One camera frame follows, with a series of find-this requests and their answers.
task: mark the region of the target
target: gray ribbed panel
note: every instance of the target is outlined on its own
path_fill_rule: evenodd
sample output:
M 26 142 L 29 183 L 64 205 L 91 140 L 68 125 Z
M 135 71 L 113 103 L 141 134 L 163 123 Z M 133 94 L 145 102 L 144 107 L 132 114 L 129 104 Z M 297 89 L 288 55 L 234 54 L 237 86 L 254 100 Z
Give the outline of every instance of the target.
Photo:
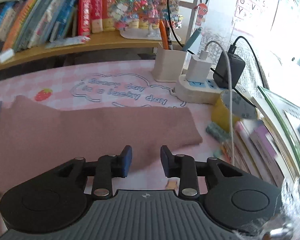
M 15 230 L 0 240 L 228 240 L 236 237 L 207 218 L 197 202 L 173 191 L 123 191 L 95 201 L 74 225 L 54 233 L 31 235 Z

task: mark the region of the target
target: black cable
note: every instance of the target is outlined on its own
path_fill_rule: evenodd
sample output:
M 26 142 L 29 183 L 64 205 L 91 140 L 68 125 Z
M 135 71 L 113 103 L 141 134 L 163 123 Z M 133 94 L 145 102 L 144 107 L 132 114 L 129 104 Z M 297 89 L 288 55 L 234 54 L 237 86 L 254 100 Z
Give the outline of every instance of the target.
M 252 54 L 253 54 L 253 56 L 254 56 L 254 60 L 256 61 L 256 64 L 257 64 L 257 68 L 258 68 L 258 72 L 259 72 L 260 79 L 261 79 L 261 82 L 262 82 L 262 86 L 263 86 L 264 88 L 269 89 L 268 87 L 265 86 L 265 82 L 264 82 L 263 77 L 262 77 L 262 74 L 261 74 L 261 68 L 260 68 L 260 65 L 259 65 L 257 56 L 256 56 L 256 54 L 254 53 L 254 51 L 253 51 L 253 49 L 252 49 L 252 47 L 251 47 L 249 41 L 248 41 L 245 37 L 243 37 L 243 36 L 237 37 L 237 38 L 235 39 L 234 43 L 230 46 L 229 52 L 232 53 L 232 54 L 234 54 L 234 51 L 235 51 L 235 48 L 236 48 L 235 44 L 237 43 L 237 41 L 238 41 L 239 39 L 244 39 L 244 40 L 246 41 L 246 43 L 249 45 L 249 47 L 250 47 L 250 49 L 251 49 L 251 51 L 252 51 Z
M 167 0 L 167 9 L 168 9 L 168 18 L 169 18 L 169 25 L 170 25 L 170 30 L 172 31 L 172 34 L 173 34 L 173 36 L 175 37 L 175 39 L 176 39 L 176 41 L 178 42 L 178 44 L 183 48 L 183 45 L 181 44 L 181 42 L 178 40 L 178 38 L 177 38 L 177 35 L 176 35 L 176 33 L 174 32 L 174 30 L 173 30 L 173 27 L 172 27 L 172 22 L 171 22 L 171 12 L 170 12 L 170 7 L 169 7 L 169 0 Z M 194 53 L 192 52 L 192 51 L 190 51 L 189 49 L 188 49 L 188 52 L 190 53 L 190 54 L 192 54 L 192 55 L 194 55 Z M 220 77 L 220 78 L 222 78 L 222 80 L 223 81 L 225 81 L 227 84 L 228 84 L 228 81 L 223 77 L 223 76 L 221 76 L 218 72 L 216 72 L 213 68 L 210 68 L 214 73 L 216 73 L 216 75 L 218 76 L 218 77 Z M 251 106 L 253 106 L 253 107 L 255 107 L 255 108 L 257 108 L 253 103 L 251 103 L 243 94 L 241 94 L 235 87 L 232 87 L 233 88 L 233 90 L 239 95 L 239 96 L 241 96 L 242 98 L 243 98 L 243 100 L 245 100 L 249 105 L 251 105 Z

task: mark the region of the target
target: tape roll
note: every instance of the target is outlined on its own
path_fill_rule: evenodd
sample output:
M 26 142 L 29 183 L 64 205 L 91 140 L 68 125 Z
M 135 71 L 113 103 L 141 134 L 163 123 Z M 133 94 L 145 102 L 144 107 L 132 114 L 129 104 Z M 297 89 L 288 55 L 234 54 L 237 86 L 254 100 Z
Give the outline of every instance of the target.
M 223 130 L 229 132 L 229 104 L 230 93 L 228 90 L 221 92 L 220 97 L 213 106 L 211 121 L 219 125 Z M 232 92 L 232 123 L 240 119 L 257 119 L 258 112 L 255 107 L 248 104 L 239 94 Z

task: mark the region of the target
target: white logo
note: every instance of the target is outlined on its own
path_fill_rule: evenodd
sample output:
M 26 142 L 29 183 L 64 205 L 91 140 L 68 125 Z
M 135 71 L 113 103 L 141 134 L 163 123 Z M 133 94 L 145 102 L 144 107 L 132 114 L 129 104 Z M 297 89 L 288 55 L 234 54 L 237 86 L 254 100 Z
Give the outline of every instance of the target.
M 144 194 L 142 194 L 141 196 L 143 196 L 144 198 L 149 198 L 149 197 L 150 197 L 150 194 L 144 193 Z

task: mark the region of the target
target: black charger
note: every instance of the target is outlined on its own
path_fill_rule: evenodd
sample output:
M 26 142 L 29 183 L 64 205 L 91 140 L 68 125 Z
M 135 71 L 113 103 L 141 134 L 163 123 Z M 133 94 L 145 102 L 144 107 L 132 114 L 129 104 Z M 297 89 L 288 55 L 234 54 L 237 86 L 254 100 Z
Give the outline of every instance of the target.
M 231 45 L 228 53 L 231 67 L 232 75 L 232 87 L 234 88 L 241 77 L 242 71 L 246 66 L 245 61 L 240 58 L 238 55 L 234 54 L 236 46 Z M 228 88 L 228 70 L 226 63 L 226 56 L 224 53 L 221 53 L 217 67 L 215 71 L 221 75 L 218 76 L 216 73 L 213 73 L 213 79 L 216 82 L 217 86 L 220 88 Z

